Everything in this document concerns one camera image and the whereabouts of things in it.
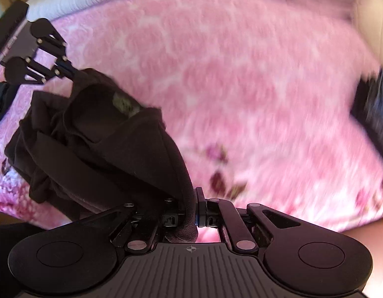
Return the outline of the dark brown garment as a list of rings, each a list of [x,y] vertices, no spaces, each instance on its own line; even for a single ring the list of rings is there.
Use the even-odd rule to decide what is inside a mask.
[[[4,152],[30,198],[73,221],[126,203],[151,208],[173,199],[183,218],[167,239],[197,239],[192,182],[161,110],[99,71],[79,71],[69,97],[34,91]]]

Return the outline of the pink rose bed blanket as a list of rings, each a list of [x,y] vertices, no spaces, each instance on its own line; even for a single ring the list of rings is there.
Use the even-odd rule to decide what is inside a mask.
[[[383,160],[350,116],[379,62],[284,0],[113,0],[54,22],[80,69],[159,107],[191,180],[335,231],[383,217]]]

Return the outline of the blue folded garment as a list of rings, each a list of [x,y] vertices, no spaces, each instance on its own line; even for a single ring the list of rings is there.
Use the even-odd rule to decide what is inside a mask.
[[[365,110],[368,124],[376,133],[377,140],[383,148],[383,68],[379,71],[378,77],[369,82]]]

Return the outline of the black folded garment stack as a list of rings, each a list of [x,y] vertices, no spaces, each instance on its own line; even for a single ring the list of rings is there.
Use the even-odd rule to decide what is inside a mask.
[[[373,142],[374,146],[376,147],[377,151],[383,158],[383,148],[381,147],[380,143],[377,140],[376,133],[373,131],[373,129],[369,126],[365,105],[368,100],[368,92],[369,92],[369,82],[370,80],[374,80],[376,77],[370,77],[367,79],[361,78],[357,88],[356,93],[354,97],[353,104],[351,106],[350,114],[362,125],[362,127],[367,132],[370,140]]]

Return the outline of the cream quilted headboard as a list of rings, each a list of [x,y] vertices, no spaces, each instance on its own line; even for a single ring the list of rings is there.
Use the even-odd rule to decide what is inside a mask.
[[[383,67],[383,0],[358,0],[353,22]]]

